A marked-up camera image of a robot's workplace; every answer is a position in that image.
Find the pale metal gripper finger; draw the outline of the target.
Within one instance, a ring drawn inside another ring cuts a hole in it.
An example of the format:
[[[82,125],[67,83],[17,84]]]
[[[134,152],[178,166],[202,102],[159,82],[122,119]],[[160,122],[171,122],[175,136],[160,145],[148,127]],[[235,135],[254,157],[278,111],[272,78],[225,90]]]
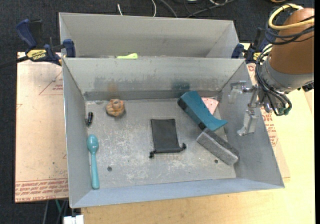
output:
[[[230,93],[228,94],[228,103],[234,104],[238,95],[243,94],[247,91],[246,81],[240,80],[238,82],[232,82],[230,84]]]
[[[254,109],[247,109],[243,118],[243,126],[237,131],[237,134],[239,136],[253,134],[256,130],[256,125],[259,117],[260,116],[256,114]]]

